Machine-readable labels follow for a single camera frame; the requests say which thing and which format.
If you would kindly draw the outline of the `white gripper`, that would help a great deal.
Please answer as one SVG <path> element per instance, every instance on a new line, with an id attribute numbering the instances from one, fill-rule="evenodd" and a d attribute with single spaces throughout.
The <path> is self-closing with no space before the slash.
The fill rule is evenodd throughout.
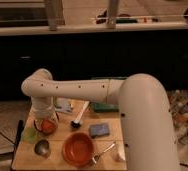
<path id="1" fill-rule="evenodd" d="M 36 119 L 50 119 L 57 121 L 51 100 L 43 100 L 32 103 L 33 114 Z"/>

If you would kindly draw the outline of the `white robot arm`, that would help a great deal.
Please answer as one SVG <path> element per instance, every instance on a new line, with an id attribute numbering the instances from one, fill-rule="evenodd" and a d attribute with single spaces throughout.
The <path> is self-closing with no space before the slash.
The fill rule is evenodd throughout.
<path id="1" fill-rule="evenodd" d="M 180 171 L 169 100 L 155 77 L 55 81 L 48 70 L 38 69 L 22 82 L 21 90 L 39 118 L 52 114 L 54 97 L 116 104 L 127 171 Z"/>

